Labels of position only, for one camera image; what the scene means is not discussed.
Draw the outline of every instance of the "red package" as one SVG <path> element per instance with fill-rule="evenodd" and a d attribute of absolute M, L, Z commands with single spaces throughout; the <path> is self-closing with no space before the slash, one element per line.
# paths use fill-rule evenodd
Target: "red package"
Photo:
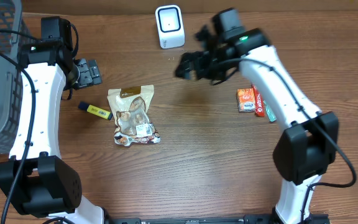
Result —
<path fill-rule="evenodd" d="M 252 88 L 254 89 L 254 95 L 255 95 L 255 114 L 258 117 L 264 117 L 265 112 L 264 112 L 262 95 L 260 95 L 258 89 L 256 89 L 256 86 L 254 84 L 252 84 Z"/>

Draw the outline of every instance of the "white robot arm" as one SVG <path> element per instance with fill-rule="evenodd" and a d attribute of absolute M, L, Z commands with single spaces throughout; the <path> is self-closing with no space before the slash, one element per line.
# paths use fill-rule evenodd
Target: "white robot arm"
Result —
<path fill-rule="evenodd" d="M 21 215 L 48 217 L 50 221 L 64 217 L 64 222 L 69 224 L 108 224 L 111 219 L 107 211 L 82 195 L 80 177 L 61 160 L 58 147 L 63 90 L 78 90 L 101 83 L 96 61 L 74 59 L 76 50 L 71 44 L 71 26 L 59 17 L 43 18 L 43 39 L 23 45 L 18 64 L 6 58 L 16 67 L 25 69 L 21 73 L 23 95 L 19 127 L 9 161 L 0 163 L 0 188 L 8 197 L 7 204 L 12 203 Z M 33 103 L 35 116 L 31 125 Z M 29 126 L 33 127 L 31 142 L 26 144 Z M 29 150 L 23 158 L 26 147 Z M 29 177 L 33 170 L 39 175 Z M 7 207 L 1 223 L 5 222 L 6 212 Z"/>
<path fill-rule="evenodd" d="M 281 74 L 282 78 L 290 87 L 292 93 L 304 106 L 305 112 L 310 118 L 315 118 L 321 110 L 313 104 L 303 92 L 298 88 L 296 83 L 282 65 L 276 49 L 274 46 L 261 46 L 250 50 L 248 55 L 243 58 L 249 58 L 259 62 L 266 63 L 274 67 L 276 71 Z M 288 92 L 288 89 L 279 77 L 270 71 L 269 68 L 263 67 L 252 61 L 243 61 L 239 64 L 241 75 L 250 80 L 258 87 L 264 100 L 270 105 L 274 114 L 277 117 L 277 123 L 281 131 L 292 127 L 292 123 L 304 123 L 309 118 L 298 111 L 298 105 L 294 102 L 293 97 Z M 321 175 L 314 175 L 303 181 L 300 185 L 295 185 L 293 182 L 282 180 L 282 188 L 280 200 L 276 204 L 275 211 L 284 224 L 300 223 L 301 207 L 305 193 L 310 184 L 316 183 L 320 180 Z M 313 192 L 309 194 L 308 202 L 306 204 L 305 218 L 309 217 L 309 204 Z"/>

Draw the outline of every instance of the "white device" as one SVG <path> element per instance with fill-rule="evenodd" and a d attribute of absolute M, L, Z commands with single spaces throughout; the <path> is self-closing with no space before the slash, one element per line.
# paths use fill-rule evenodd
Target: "white device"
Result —
<path fill-rule="evenodd" d="M 169 49 L 181 47 L 185 44 L 185 29 L 178 6 L 158 7 L 155 10 L 155 19 L 161 48 Z"/>

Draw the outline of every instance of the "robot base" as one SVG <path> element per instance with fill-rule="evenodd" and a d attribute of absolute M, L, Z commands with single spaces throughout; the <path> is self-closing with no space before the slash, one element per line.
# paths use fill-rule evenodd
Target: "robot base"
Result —
<path fill-rule="evenodd" d="M 306 224 L 330 224 L 328 215 L 313 215 L 305 220 Z M 168 218 L 141 220 L 140 218 L 113 218 L 108 224 L 284 224 L 280 221 L 273 208 L 271 215 L 244 215 L 243 217 L 227 218 Z"/>

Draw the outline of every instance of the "snack bag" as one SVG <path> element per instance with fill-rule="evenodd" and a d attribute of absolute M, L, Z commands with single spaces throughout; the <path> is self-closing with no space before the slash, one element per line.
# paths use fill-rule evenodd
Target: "snack bag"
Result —
<path fill-rule="evenodd" d="M 262 95 L 259 93 L 258 89 L 254 84 L 252 84 L 252 89 L 254 89 L 254 95 L 255 95 L 255 114 L 259 117 L 264 117 L 264 105 L 263 105 L 263 99 Z"/>
<path fill-rule="evenodd" d="M 153 85 L 109 90 L 107 99 L 118 127 L 114 132 L 116 144 L 160 142 L 160 135 L 146 114 L 153 95 Z"/>
<path fill-rule="evenodd" d="M 237 90 L 237 102 L 239 112 L 254 112 L 255 111 L 255 96 L 251 88 Z"/>

